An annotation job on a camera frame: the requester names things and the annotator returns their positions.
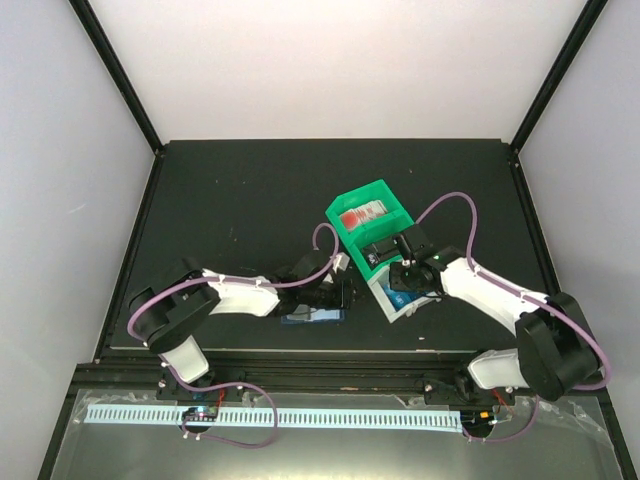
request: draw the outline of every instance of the blue object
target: blue object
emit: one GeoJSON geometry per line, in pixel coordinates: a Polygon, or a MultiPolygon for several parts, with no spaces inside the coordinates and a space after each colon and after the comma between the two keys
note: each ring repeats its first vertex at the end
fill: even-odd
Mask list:
{"type": "Polygon", "coordinates": [[[393,305],[393,308],[396,309],[396,312],[398,310],[402,310],[417,298],[424,296],[421,293],[396,292],[395,290],[391,290],[391,287],[389,287],[389,285],[383,285],[382,290],[384,290],[384,293],[389,298],[389,301],[391,302],[391,305],[393,305]]]}
{"type": "Polygon", "coordinates": [[[307,305],[300,305],[295,312],[282,317],[282,324],[340,323],[344,322],[344,317],[344,310],[315,310],[307,305]]]}

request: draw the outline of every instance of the black frame edge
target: black frame edge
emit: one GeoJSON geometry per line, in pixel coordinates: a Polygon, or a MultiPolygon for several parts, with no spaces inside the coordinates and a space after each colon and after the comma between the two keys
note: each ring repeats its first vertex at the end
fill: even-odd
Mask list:
{"type": "Polygon", "coordinates": [[[62,403],[60,415],[58,416],[56,426],[54,427],[53,433],[51,434],[49,446],[47,447],[44,459],[42,460],[42,466],[40,467],[38,480],[48,480],[53,474],[53,469],[56,465],[58,453],[60,453],[60,448],[62,447],[62,440],[64,439],[64,434],[67,430],[67,423],[69,422],[71,412],[73,411],[75,398],[76,396],[74,394],[67,393],[67,396],[62,403]]]}
{"type": "Polygon", "coordinates": [[[553,267],[553,261],[551,260],[551,254],[547,248],[547,242],[542,233],[542,227],[540,226],[540,220],[536,213],[536,208],[533,204],[531,192],[527,185],[527,180],[524,177],[524,172],[520,165],[520,158],[514,152],[509,151],[508,162],[511,169],[511,175],[513,177],[513,183],[518,193],[518,199],[520,200],[520,206],[524,213],[525,221],[527,222],[527,228],[529,230],[529,236],[533,244],[533,249],[538,260],[538,266],[542,273],[542,279],[544,281],[547,293],[555,295],[560,292],[560,282],[556,275],[556,271],[553,267]]]}
{"type": "Polygon", "coordinates": [[[162,170],[164,157],[164,152],[159,153],[156,155],[153,161],[153,166],[151,167],[151,172],[149,173],[149,180],[147,181],[147,186],[144,189],[140,208],[138,209],[138,215],[136,216],[136,220],[133,224],[133,230],[131,232],[131,237],[129,238],[129,244],[127,245],[124,259],[122,260],[122,266],[120,267],[120,272],[118,273],[118,278],[116,280],[113,294],[111,295],[109,308],[107,309],[107,315],[102,325],[100,336],[98,337],[98,343],[93,354],[94,361],[99,361],[99,359],[104,355],[105,349],[109,347],[109,338],[113,333],[112,330],[116,320],[118,319],[118,313],[120,311],[122,301],[124,300],[127,282],[129,280],[129,275],[131,275],[131,269],[133,268],[133,261],[136,257],[136,253],[138,252],[138,247],[140,246],[142,231],[147,221],[149,210],[151,209],[153,197],[158,185],[158,180],[160,178],[160,172],[162,170]]]}
{"type": "Polygon", "coordinates": [[[80,22],[82,22],[82,26],[87,32],[87,35],[89,35],[91,42],[100,55],[100,58],[102,58],[102,62],[107,67],[111,78],[118,87],[122,98],[124,98],[124,101],[127,103],[131,114],[135,118],[136,122],[138,122],[138,126],[147,139],[151,150],[156,154],[161,152],[164,148],[162,141],[156,133],[155,128],[153,128],[147,112],[142,106],[133,85],[129,81],[129,77],[127,77],[120,60],[118,60],[116,52],[111,46],[111,43],[107,38],[107,34],[102,29],[102,25],[100,25],[98,17],[93,11],[93,8],[91,8],[89,1],[69,0],[69,3],[75,10],[80,22]]]}
{"type": "Polygon", "coordinates": [[[600,408],[602,410],[605,425],[609,431],[609,436],[611,437],[611,443],[613,444],[613,450],[616,454],[616,459],[618,460],[622,477],[625,479],[637,480],[638,474],[633,466],[633,461],[631,460],[631,455],[627,448],[627,442],[622,434],[622,429],[620,428],[620,423],[618,422],[618,417],[615,409],[613,408],[613,404],[611,402],[601,402],[600,408]]]}
{"type": "Polygon", "coordinates": [[[533,103],[529,107],[524,120],[522,120],[516,135],[511,141],[511,148],[514,152],[519,153],[522,150],[522,147],[529,138],[529,135],[531,135],[531,132],[533,132],[544,109],[547,107],[551,97],[553,97],[558,85],[562,81],[565,73],[567,73],[573,59],[578,54],[578,51],[580,51],[580,47],[589,35],[591,28],[596,23],[606,4],[607,0],[588,0],[585,4],[567,40],[560,49],[560,53],[553,62],[547,77],[544,79],[533,103]]]}

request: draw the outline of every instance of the green plastic container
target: green plastic container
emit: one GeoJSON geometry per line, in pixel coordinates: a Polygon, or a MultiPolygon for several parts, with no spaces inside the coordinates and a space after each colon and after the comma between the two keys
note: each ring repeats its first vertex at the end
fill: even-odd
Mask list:
{"type": "Polygon", "coordinates": [[[376,265],[374,269],[371,269],[360,252],[363,247],[404,230],[414,223],[411,215],[409,215],[400,204],[384,180],[377,180],[363,187],[356,188],[355,190],[339,195],[331,203],[326,214],[329,218],[329,222],[331,222],[338,232],[338,236],[347,249],[347,252],[349,252],[352,260],[356,263],[358,269],[362,273],[362,276],[367,280],[367,282],[380,269],[384,268],[389,263],[402,260],[402,257],[397,255],[380,265],[376,265]],[[373,200],[382,201],[388,213],[382,217],[371,220],[364,225],[356,227],[351,232],[347,231],[340,220],[340,215],[347,210],[357,208],[373,200]]]}

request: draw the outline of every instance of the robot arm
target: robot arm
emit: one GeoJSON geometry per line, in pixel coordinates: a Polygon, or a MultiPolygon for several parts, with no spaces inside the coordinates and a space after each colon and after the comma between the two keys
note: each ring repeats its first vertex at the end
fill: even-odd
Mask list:
{"type": "MultiPolygon", "coordinates": [[[[418,225],[394,235],[393,241],[404,260],[390,264],[391,289],[435,291],[459,298],[498,321],[516,337],[517,348],[489,350],[466,365],[469,381],[480,389],[529,387],[542,398],[554,401],[601,367],[599,357],[573,329],[524,299],[526,296],[551,305],[586,329],[586,320],[574,298],[564,293],[549,297],[531,292],[479,265],[472,267],[452,247],[435,249],[418,225]]],[[[225,278],[193,261],[183,260],[134,295],[129,302],[131,312],[142,310],[146,302],[174,285],[186,280],[195,283],[199,278],[203,281],[144,309],[135,322],[130,322],[130,333],[171,365],[184,382],[191,383],[209,371],[208,362],[192,336],[209,315],[282,316],[294,312],[299,305],[349,308],[354,290],[342,275],[348,263],[344,254],[334,259],[333,268],[323,278],[296,288],[277,287],[280,282],[295,283],[319,272],[329,258],[328,254],[314,250],[293,269],[253,278],[225,278]]]]}
{"type": "Polygon", "coordinates": [[[189,280],[194,285],[145,308],[132,324],[132,333],[171,365],[182,381],[191,383],[209,371],[209,363],[192,335],[209,315],[246,313],[275,317],[293,313],[300,305],[318,309],[349,308],[354,290],[351,280],[344,278],[343,272],[349,263],[349,257],[344,254],[334,258],[332,268],[323,278],[296,288],[272,286],[306,279],[319,272],[329,259],[328,254],[314,250],[292,269],[283,268],[274,275],[251,278],[227,277],[204,269],[191,259],[183,259],[132,295],[129,309],[137,312],[174,285],[189,280]]]}
{"type": "Polygon", "coordinates": [[[555,401],[600,368],[598,356],[574,330],[524,299],[551,305],[587,328],[573,297],[531,292],[480,265],[472,267],[454,248],[433,248],[417,225],[400,232],[394,242],[404,260],[391,264],[393,290],[437,291],[459,298],[516,337],[517,348],[486,351],[467,365],[468,375],[481,389],[528,387],[555,401]]]}

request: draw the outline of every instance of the purple cable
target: purple cable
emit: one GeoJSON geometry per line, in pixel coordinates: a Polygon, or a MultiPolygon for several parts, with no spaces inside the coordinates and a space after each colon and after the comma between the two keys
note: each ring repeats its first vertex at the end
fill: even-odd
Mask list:
{"type": "MultiPolygon", "coordinates": [[[[435,202],[433,202],[429,206],[429,208],[427,208],[424,211],[424,213],[418,217],[418,220],[416,221],[416,223],[420,223],[427,215],[429,215],[442,202],[444,202],[445,200],[448,200],[450,198],[454,198],[454,197],[463,198],[464,200],[467,201],[467,203],[471,207],[471,231],[469,232],[469,240],[467,241],[466,255],[467,255],[467,262],[469,264],[469,268],[471,270],[476,270],[476,263],[473,260],[473,257],[471,255],[471,251],[472,251],[472,248],[473,248],[473,242],[475,240],[476,231],[478,229],[478,209],[476,208],[476,205],[475,205],[473,199],[469,195],[467,195],[466,193],[463,193],[463,192],[451,192],[451,193],[447,193],[446,195],[443,195],[442,197],[438,198],[435,202]]],[[[479,268],[477,269],[476,274],[479,277],[482,277],[485,280],[487,280],[489,283],[495,285],[496,287],[499,287],[499,288],[509,292],[511,295],[514,295],[516,297],[520,297],[521,296],[520,290],[515,289],[515,288],[511,287],[510,285],[507,285],[507,284],[503,283],[499,279],[493,277],[492,275],[489,275],[489,274],[483,272],[479,268]]],[[[607,384],[611,380],[611,370],[612,370],[611,369],[611,362],[609,361],[609,358],[604,353],[604,351],[602,350],[600,345],[598,345],[598,343],[591,337],[591,335],[589,335],[582,327],[580,327],[580,325],[578,325],[576,322],[571,320],[567,315],[565,315],[564,313],[562,313],[558,309],[552,307],[551,305],[548,305],[548,304],[546,304],[544,302],[541,302],[540,300],[538,300],[538,299],[536,299],[536,298],[534,298],[534,297],[532,297],[530,295],[526,295],[526,294],[522,295],[522,300],[527,301],[529,303],[532,303],[535,306],[537,306],[539,308],[542,308],[543,310],[546,310],[551,315],[556,316],[557,318],[562,320],[564,323],[566,323],[585,342],[587,342],[587,344],[589,344],[589,346],[593,349],[593,351],[596,353],[596,355],[600,359],[600,363],[602,363],[602,368],[604,370],[604,375],[603,375],[602,380],[600,380],[597,383],[588,384],[588,385],[576,385],[574,387],[574,389],[576,389],[576,390],[598,390],[600,388],[603,388],[603,387],[607,386],[607,384]]]]}
{"type": "MultiPolygon", "coordinates": [[[[258,387],[257,385],[253,385],[251,383],[246,383],[246,382],[228,382],[228,383],[219,383],[218,385],[212,385],[210,387],[203,387],[203,388],[192,387],[191,385],[183,381],[173,368],[169,367],[169,370],[171,371],[171,374],[174,376],[176,381],[182,386],[182,388],[189,390],[190,392],[200,392],[200,393],[213,392],[215,390],[221,390],[229,387],[250,388],[251,390],[255,390],[256,392],[262,394],[264,398],[267,400],[267,402],[269,402],[269,405],[271,406],[271,410],[273,410],[273,427],[272,427],[271,435],[269,435],[269,437],[266,440],[260,443],[238,442],[236,440],[230,440],[228,438],[219,437],[217,435],[210,435],[208,433],[199,434],[201,438],[206,438],[207,440],[215,440],[217,442],[226,443],[227,445],[233,445],[234,447],[248,448],[248,449],[257,449],[257,448],[266,447],[268,445],[271,445],[276,440],[278,436],[278,409],[276,408],[276,405],[273,402],[273,399],[269,396],[269,394],[265,392],[263,389],[261,389],[260,387],[258,387]]],[[[182,427],[181,427],[182,431],[185,433],[185,435],[191,435],[191,436],[197,437],[198,434],[187,431],[187,422],[189,420],[191,420],[190,417],[187,417],[183,420],[182,427]]]]}
{"type": "Polygon", "coordinates": [[[467,437],[472,442],[482,442],[482,443],[510,442],[511,440],[515,440],[516,438],[522,437],[525,433],[531,430],[533,425],[536,423],[536,419],[538,418],[538,413],[540,413],[540,397],[536,395],[536,402],[533,405],[531,418],[529,418],[529,421],[527,422],[527,424],[521,430],[518,430],[516,433],[512,435],[508,435],[506,437],[502,437],[502,438],[481,438],[481,437],[474,437],[469,432],[467,432],[467,430],[464,427],[462,427],[462,433],[465,435],[465,437],[467,437]]]}
{"type": "MultiPolygon", "coordinates": [[[[317,236],[318,236],[318,232],[322,228],[328,228],[329,230],[331,230],[331,233],[333,233],[334,246],[333,246],[333,253],[331,254],[331,258],[329,259],[327,264],[320,271],[314,273],[313,275],[311,275],[311,276],[309,276],[309,277],[307,277],[307,278],[305,278],[303,280],[298,280],[298,281],[289,282],[289,283],[268,283],[268,282],[264,282],[264,283],[260,283],[260,286],[261,287],[271,287],[271,288],[295,288],[295,287],[300,287],[302,285],[305,285],[305,284],[307,284],[309,282],[313,282],[317,278],[319,278],[322,275],[326,274],[329,271],[329,269],[332,267],[333,260],[336,257],[336,255],[338,254],[338,248],[340,247],[340,241],[338,239],[338,232],[336,232],[336,229],[333,228],[333,225],[331,225],[329,223],[321,223],[320,225],[318,225],[316,227],[316,229],[313,232],[313,238],[312,238],[313,248],[315,248],[316,250],[318,249],[317,236]]],[[[200,277],[200,278],[194,278],[193,280],[186,280],[186,281],[184,281],[182,283],[178,283],[177,285],[174,285],[173,287],[167,288],[166,290],[164,290],[163,292],[160,292],[155,297],[153,297],[150,300],[146,301],[144,304],[142,304],[142,306],[140,308],[138,308],[138,310],[135,311],[135,313],[133,315],[131,315],[131,318],[129,319],[129,323],[127,324],[127,332],[133,338],[136,338],[136,339],[138,339],[140,341],[143,341],[144,339],[142,337],[140,337],[140,335],[138,335],[135,332],[133,327],[135,326],[135,324],[138,321],[138,319],[140,318],[140,316],[147,309],[153,307],[155,304],[157,304],[158,302],[161,302],[165,298],[170,297],[174,293],[177,293],[180,290],[184,290],[185,288],[189,288],[189,287],[191,287],[193,285],[199,285],[201,283],[218,282],[218,281],[221,281],[221,277],[219,275],[211,275],[211,276],[208,276],[208,277],[200,277]]],[[[252,280],[250,278],[230,277],[230,276],[226,276],[226,275],[224,276],[222,281],[224,281],[225,283],[241,283],[241,284],[245,284],[245,285],[255,285],[256,284],[256,281],[252,280]]]]}
{"type": "MultiPolygon", "coordinates": [[[[331,230],[331,233],[333,233],[334,246],[333,246],[333,253],[331,254],[331,258],[329,259],[327,264],[320,271],[318,271],[317,273],[314,273],[313,275],[311,275],[311,276],[309,276],[309,277],[307,277],[307,278],[305,278],[303,280],[298,280],[296,282],[289,282],[289,283],[267,283],[267,282],[265,282],[265,283],[261,283],[260,286],[262,286],[262,287],[271,287],[271,288],[295,288],[295,287],[300,287],[302,285],[305,285],[305,284],[307,284],[309,282],[313,282],[315,279],[320,278],[322,275],[326,274],[326,272],[328,272],[329,269],[332,267],[333,260],[335,259],[336,255],[338,254],[338,249],[340,247],[340,241],[338,239],[338,232],[336,232],[336,229],[333,228],[333,226],[331,224],[329,224],[329,223],[321,223],[313,231],[313,237],[311,239],[311,242],[313,244],[313,248],[314,249],[316,249],[316,250],[318,249],[317,237],[318,237],[318,232],[320,232],[320,230],[322,228],[328,228],[329,230],[331,230]]],[[[243,284],[255,285],[255,280],[251,280],[251,279],[247,279],[247,278],[241,278],[241,277],[226,277],[226,276],[224,277],[223,280],[221,280],[220,276],[218,276],[218,275],[214,275],[214,276],[210,276],[210,277],[200,277],[200,278],[195,278],[193,280],[187,280],[185,282],[182,282],[182,283],[179,283],[177,285],[174,285],[173,287],[170,287],[167,290],[159,293],[155,297],[153,297],[150,300],[148,300],[147,302],[145,302],[140,308],[138,308],[138,310],[136,310],[134,312],[134,314],[131,316],[131,318],[129,319],[129,323],[127,324],[127,332],[132,337],[142,341],[143,338],[140,337],[134,331],[133,327],[135,326],[135,324],[138,321],[138,319],[140,318],[140,316],[147,309],[151,308],[152,306],[154,306],[158,302],[164,300],[165,298],[173,295],[174,293],[179,292],[180,290],[184,290],[185,288],[189,288],[189,287],[191,287],[193,285],[199,285],[201,283],[209,283],[209,282],[217,282],[217,281],[225,281],[225,282],[226,281],[230,281],[230,282],[234,282],[234,283],[243,283],[243,284]]],[[[260,442],[260,443],[237,442],[235,440],[229,440],[228,438],[219,437],[217,435],[209,435],[209,434],[205,434],[205,433],[201,433],[200,434],[200,438],[206,438],[208,440],[215,440],[215,441],[218,441],[218,442],[226,443],[227,445],[233,445],[235,447],[249,448],[249,449],[256,449],[256,448],[266,447],[267,445],[270,445],[271,443],[273,443],[275,441],[275,439],[277,437],[277,433],[278,433],[278,430],[277,430],[278,429],[278,409],[276,408],[276,405],[273,402],[273,399],[262,388],[258,387],[257,385],[253,385],[251,383],[245,383],[245,382],[220,383],[218,385],[212,385],[210,387],[203,387],[203,388],[192,387],[191,385],[189,385],[188,383],[183,381],[178,376],[177,372],[172,367],[169,367],[169,371],[171,372],[173,377],[176,379],[178,384],[180,384],[182,386],[182,388],[184,388],[186,390],[189,390],[191,392],[200,392],[200,393],[202,393],[202,392],[213,392],[215,390],[220,390],[220,389],[228,388],[228,387],[250,388],[251,390],[255,390],[256,392],[264,395],[264,397],[267,399],[267,402],[269,402],[269,405],[271,406],[271,409],[273,410],[273,431],[272,431],[271,435],[269,436],[269,438],[267,438],[263,442],[260,442]]],[[[186,423],[187,423],[188,420],[189,420],[188,418],[185,418],[185,420],[182,422],[182,431],[186,435],[197,436],[197,434],[194,434],[194,433],[191,433],[191,432],[187,431],[186,423]]]]}

